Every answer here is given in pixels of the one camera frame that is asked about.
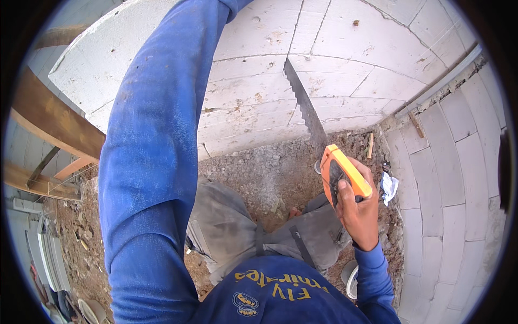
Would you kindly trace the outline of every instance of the blue long sleeve shirt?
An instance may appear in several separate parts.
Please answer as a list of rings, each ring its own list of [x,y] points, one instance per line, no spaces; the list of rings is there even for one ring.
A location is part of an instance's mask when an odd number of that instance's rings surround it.
[[[399,322],[378,246],[356,250],[358,307],[284,256],[238,265],[203,303],[183,263],[197,185],[196,131],[223,27],[250,0],[187,0],[133,59],[110,116],[99,211],[116,322]]]

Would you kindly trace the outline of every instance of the orange saw handle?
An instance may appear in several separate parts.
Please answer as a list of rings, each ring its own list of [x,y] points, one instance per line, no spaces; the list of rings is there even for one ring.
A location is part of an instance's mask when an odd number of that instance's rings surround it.
[[[327,200],[335,209],[338,203],[338,181],[340,179],[345,179],[351,184],[356,202],[372,194],[369,183],[335,144],[326,146],[324,156],[320,161],[320,173]]]

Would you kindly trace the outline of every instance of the dirt ground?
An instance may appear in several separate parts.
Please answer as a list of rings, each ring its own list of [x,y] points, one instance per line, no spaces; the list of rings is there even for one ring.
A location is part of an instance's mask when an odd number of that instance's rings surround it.
[[[329,139],[346,155],[370,167],[375,183],[378,184],[382,165],[388,161],[388,148],[384,137],[380,136],[380,128],[375,127],[372,131],[375,133],[372,159],[367,158],[370,131],[334,133]],[[302,210],[310,199],[323,190],[322,180],[313,169],[315,161],[315,150],[310,141],[297,139],[200,161],[198,173],[236,190],[246,202],[252,219],[260,219],[265,230],[272,232],[286,222],[291,207]],[[99,225],[97,172],[97,167],[90,166],[90,169],[80,175],[81,202],[46,199],[44,206],[48,217],[54,220],[56,233],[61,239],[73,301],[77,302],[78,298],[96,299],[105,308],[108,320],[113,322],[110,286],[104,267],[104,246]],[[380,201],[378,215],[383,252],[394,283],[393,304],[397,308],[403,267],[402,222],[397,212],[397,198],[388,207]],[[88,249],[84,248],[77,237],[84,241]],[[353,258],[354,250],[349,245],[328,271],[328,280],[343,294],[346,288],[340,279],[340,273],[343,266]],[[212,288],[205,262],[195,252],[185,254],[184,260],[201,297]]]

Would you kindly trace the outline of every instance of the bare foot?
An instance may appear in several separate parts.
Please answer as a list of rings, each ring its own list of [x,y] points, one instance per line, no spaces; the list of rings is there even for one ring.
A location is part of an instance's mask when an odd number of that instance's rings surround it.
[[[293,217],[300,216],[300,215],[302,215],[302,213],[296,207],[293,207],[290,210],[290,215],[288,216],[288,220],[292,219]]]

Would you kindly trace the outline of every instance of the hand saw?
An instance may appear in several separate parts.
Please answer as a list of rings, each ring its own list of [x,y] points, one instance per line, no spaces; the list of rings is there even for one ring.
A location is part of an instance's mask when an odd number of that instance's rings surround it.
[[[295,93],[297,98],[304,125],[308,127],[308,131],[311,134],[311,141],[316,148],[317,157],[321,157],[320,173],[322,175],[322,184],[331,206],[336,209],[336,204],[338,203],[338,181],[340,179],[345,179],[351,184],[357,202],[361,200],[361,197],[369,197],[372,194],[372,188],[369,183],[335,144],[329,144],[319,116],[316,114],[308,93],[288,58],[286,58],[284,63],[284,74],[286,74],[293,93]]]

